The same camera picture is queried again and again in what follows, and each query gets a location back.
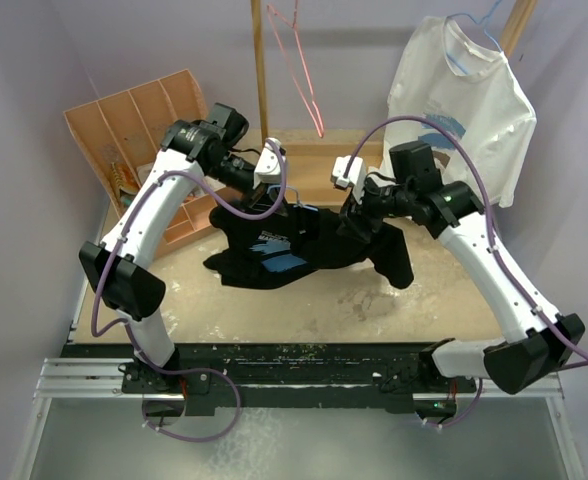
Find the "black t-shirt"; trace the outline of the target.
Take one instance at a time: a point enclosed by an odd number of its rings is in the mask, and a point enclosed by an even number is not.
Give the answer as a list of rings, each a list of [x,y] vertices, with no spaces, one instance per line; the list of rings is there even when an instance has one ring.
[[[369,243],[338,233],[339,215],[287,207],[259,221],[241,219],[223,207],[213,209],[210,223],[227,239],[225,250],[204,260],[224,286],[273,290],[318,270],[333,270],[369,260],[374,270],[397,289],[408,288],[414,274],[404,234],[385,224]]]

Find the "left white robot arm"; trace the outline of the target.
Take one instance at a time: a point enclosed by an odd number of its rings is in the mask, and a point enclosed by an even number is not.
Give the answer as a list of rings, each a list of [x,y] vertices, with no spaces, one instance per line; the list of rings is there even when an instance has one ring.
[[[178,384],[180,357],[160,310],[165,283],[148,268],[178,208],[201,189],[232,215],[259,221],[284,201],[284,192],[279,192],[265,212],[251,214],[226,201],[208,183],[214,179],[247,200],[260,198],[271,185],[286,187],[286,150],[278,139],[265,140],[255,165],[235,153],[248,128],[243,115],[220,103],[204,119],[175,121],[162,137],[150,174],[118,223],[99,243],[86,242],[79,251],[95,294],[92,336],[99,338],[123,325],[136,360],[147,366],[145,381],[158,392]]]

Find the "blue wire hanger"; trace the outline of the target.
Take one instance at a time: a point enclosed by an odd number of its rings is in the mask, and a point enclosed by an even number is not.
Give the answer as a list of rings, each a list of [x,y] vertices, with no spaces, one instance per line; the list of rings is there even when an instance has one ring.
[[[272,201],[276,201],[276,199],[278,198],[278,195],[280,194],[281,191],[284,192],[283,203],[289,202],[295,208],[299,208],[302,210],[307,210],[307,211],[312,211],[312,212],[319,211],[319,208],[317,206],[314,206],[314,205],[311,205],[308,203],[304,203],[302,201],[302,198],[300,196],[299,191],[293,186],[281,187],[280,185],[270,185],[267,189],[267,194],[268,194],[268,197]]]

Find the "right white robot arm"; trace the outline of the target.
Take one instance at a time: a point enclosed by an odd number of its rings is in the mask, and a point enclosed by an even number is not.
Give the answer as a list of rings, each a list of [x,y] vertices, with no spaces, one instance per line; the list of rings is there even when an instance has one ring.
[[[443,182],[431,147],[412,141],[391,148],[393,176],[376,184],[361,158],[336,159],[331,181],[348,191],[341,233],[369,243],[389,217],[425,227],[464,267],[500,327],[498,339],[443,340],[426,352],[420,383],[441,391],[454,377],[491,380],[517,394],[565,365],[585,333],[575,314],[562,314],[527,278],[500,239],[488,233],[486,209],[464,182]]]

